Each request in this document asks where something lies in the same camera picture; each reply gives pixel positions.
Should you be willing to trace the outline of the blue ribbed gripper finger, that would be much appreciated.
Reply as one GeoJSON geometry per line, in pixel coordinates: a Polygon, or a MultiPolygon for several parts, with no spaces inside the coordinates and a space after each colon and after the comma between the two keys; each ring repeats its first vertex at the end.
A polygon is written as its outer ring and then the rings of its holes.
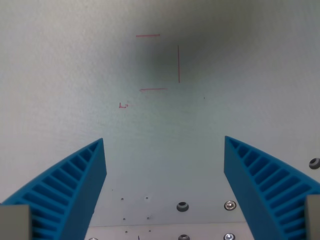
{"type": "Polygon", "coordinates": [[[305,200],[320,184],[242,141],[224,139],[224,174],[256,240],[305,240],[305,200]]]}
{"type": "Polygon", "coordinates": [[[34,240],[83,240],[106,176],[100,138],[45,170],[2,205],[29,206],[34,240]]]}

